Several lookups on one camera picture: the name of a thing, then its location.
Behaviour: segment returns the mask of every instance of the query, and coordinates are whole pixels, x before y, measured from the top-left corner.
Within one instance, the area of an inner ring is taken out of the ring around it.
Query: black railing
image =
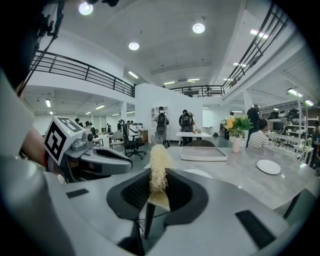
[[[203,86],[187,86],[172,88],[175,92],[187,95],[189,97],[222,97],[223,87],[222,85],[203,85]]]
[[[250,46],[239,62],[237,62],[238,66],[234,68],[222,85],[223,94],[235,86],[246,72],[261,59],[265,51],[287,26],[288,22],[288,16],[272,3]]]
[[[43,51],[38,50],[33,63]],[[135,87],[97,67],[63,55],[47,52],[35,71],[85,80],[125,95],[135,97]]]

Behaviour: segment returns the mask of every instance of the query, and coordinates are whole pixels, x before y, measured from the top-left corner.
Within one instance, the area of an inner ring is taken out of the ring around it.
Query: striped shirt
[[[269,147],[269,140],[261,130],[251,134],[248,142],[248,148],[267,148]]]

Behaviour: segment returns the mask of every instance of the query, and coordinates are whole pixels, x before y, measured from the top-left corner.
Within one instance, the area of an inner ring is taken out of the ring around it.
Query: balcony
[[[36,72],[51,73],[88,81],[127,96],[135,97],[134,86],[106,71],[73,58],[52,52],[44,53],[38,50],[33,59],[33,65],[41,55],[43,57],[35,68]]]

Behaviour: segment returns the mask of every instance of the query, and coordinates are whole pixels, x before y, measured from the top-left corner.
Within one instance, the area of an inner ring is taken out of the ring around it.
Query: yellow flower
[[[226,128],[229,130],[233,127],[233,121],[232,119],[229,120],[228,124],[226,125]]]

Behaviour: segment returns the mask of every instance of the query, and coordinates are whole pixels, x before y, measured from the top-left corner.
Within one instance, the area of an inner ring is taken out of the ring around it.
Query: ceiling light
[[[314,105],[314,103],[313,103],[311,100],[309,100],[309,99],[307,99],[307,100],[305,101],[305,104],[307,104],[307,105],[310,106],[310,107],[312,107],[312,106]]]
[[[254,29],[251,29],[250,34],[256,35],[256,34],[258,34],[258,31],[254,30]],[[259,37],[267,39],[269,36],[267,34],[260,33]]]
[[[246,65],[246,64],[240,64],[240,66],[241,66],[241,67],[246,67],[247,65]]]
[[[132,73],[131,71],[128,72],[131,76],[133,76],[135,79],[138,79],[139,77],[137,75],[135,75],[134,73]]]
[[[94,10],[93,5],[88,4],[87,2],[84,2],[84,3],[80,4],[80,6],[79,6],[79,12],[82,15],[89,15],[90,13],[92,13],[93,10]]]
[[[130,50],[132,50],[132,51],[136,51],[136,50],[138,50],[139,49],[139,44],[137,43],[137,42],[131,42],[130,44],[129,44],[129,48],[130,48]]]
[[[295,91],[294,89],[292,89],[292,88],[290,88],[289,90],[288,90],[288,93],[290,93],[290,94],[292,94],[292,95],[294,95],[294,96],[298,96],[298,97],[302,97],[302,94],[300,94],[300,93],[298,93],[297,91]]]
[[[99,109],[102,109],[105,105],[101,105],[101,106],[97,106],[95,109],[96,110],[99,110]]]
[[[50,99],[46,99],[45,103],[47,105],[48,108],[51,108],[51,104],[50,104]]]
[[[193,25],[192,30],[193,32],[197,33],[197,34],[201,34],[205,31],[205,26],[201,23],[196,23]]]
[[[250,34],[256,35],[256,34],[258,34],[258,31],[251,29]]]
[[[166,85],[172,85],[172,84],[174,84],[175,83],[175,81],[172,81],[172,82],[165,82],[164,83],[164,85],[166,86]]]

